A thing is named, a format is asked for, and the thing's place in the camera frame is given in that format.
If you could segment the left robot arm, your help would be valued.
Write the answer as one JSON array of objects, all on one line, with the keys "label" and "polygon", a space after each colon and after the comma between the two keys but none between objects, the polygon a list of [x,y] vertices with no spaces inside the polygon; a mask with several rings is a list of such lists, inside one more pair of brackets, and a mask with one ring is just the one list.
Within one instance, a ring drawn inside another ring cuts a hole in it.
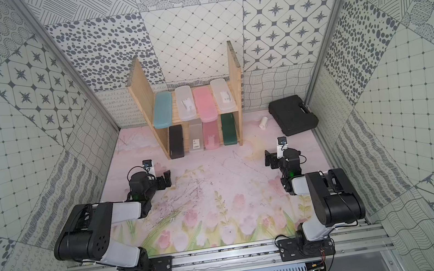
[{"label": "left robot arm", "polygon": [[157,177],[144,168],[130,177],[130,191],[124,202],[77,204],[55,243],[55,258],[120,269],[147,268],[150,262],[147,251],[114,240],[112,226],[147,217],[156,192],[171,185],[171,171]]}]

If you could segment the teal pencil case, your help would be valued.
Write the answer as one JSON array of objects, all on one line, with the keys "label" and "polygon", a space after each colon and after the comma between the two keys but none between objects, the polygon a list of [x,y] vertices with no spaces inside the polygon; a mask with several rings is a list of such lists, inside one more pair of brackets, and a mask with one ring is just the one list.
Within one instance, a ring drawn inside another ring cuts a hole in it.
[{"label": "teal pencil case", "polygon": [[153,127],[164,129],[172,125],[172,94],[168,91],[159,92],[155,96]]}]

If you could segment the clear rounded pencil case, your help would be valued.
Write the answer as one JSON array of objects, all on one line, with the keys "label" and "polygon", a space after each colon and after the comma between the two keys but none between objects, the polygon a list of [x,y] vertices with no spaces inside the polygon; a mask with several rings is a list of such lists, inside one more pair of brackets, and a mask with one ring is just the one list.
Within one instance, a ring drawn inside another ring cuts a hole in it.
[{"label": "clear rounded pencil case", "polygon": [[192,121],[197,116],[192,89],[189,86],[180,86],[174,91],[177,110],[181,121]]}]

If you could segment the black rectangular pencil case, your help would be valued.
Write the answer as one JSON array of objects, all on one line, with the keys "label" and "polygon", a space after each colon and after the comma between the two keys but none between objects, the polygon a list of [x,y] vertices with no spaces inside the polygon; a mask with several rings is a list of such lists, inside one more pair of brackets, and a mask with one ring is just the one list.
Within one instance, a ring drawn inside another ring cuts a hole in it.
[{"label": "black rectangular pencil case", "polygon": [[183,158],[184,151],[184,138],[182,125],[175,125],[169,127],[169,156],[171,159]]}]

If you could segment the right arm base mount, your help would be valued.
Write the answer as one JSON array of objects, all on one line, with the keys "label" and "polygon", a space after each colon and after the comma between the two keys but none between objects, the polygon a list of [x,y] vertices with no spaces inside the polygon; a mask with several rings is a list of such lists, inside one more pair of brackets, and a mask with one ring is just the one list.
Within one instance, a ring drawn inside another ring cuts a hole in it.
[{"label": "right arm base mount", "polygon": [[280,238],[274,241],[283,262],[334,255],[332,238],[318,241],[299,241],[296,238]]}]

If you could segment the pink rounded pencil case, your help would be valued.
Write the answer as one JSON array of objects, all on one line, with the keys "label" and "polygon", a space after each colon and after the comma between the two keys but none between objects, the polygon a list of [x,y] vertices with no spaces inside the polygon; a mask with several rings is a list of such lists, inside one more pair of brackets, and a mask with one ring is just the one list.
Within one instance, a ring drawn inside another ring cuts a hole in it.
[{"label": "pink rounded pencil case", "polygon": [[195,88],[193,97],[199,118],[203,123],[210,123],[217,120],[218,113],[215,99],[207,86]]}]

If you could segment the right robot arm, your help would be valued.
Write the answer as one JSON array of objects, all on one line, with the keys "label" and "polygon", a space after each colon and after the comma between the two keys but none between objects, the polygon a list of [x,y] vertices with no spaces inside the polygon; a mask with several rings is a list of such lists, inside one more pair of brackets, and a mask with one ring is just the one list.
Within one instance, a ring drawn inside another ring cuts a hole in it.
[{"label": "right robot arm", "polygon": [[342,227],[355,226],[366,217],[364,203],[343,169],[302,172],[299,150],[281,145],[277,152],[265,151],[265,166],[280,170],[285,192],[309,196],[314,215],[296,231],[297,245],[320,242]]}]

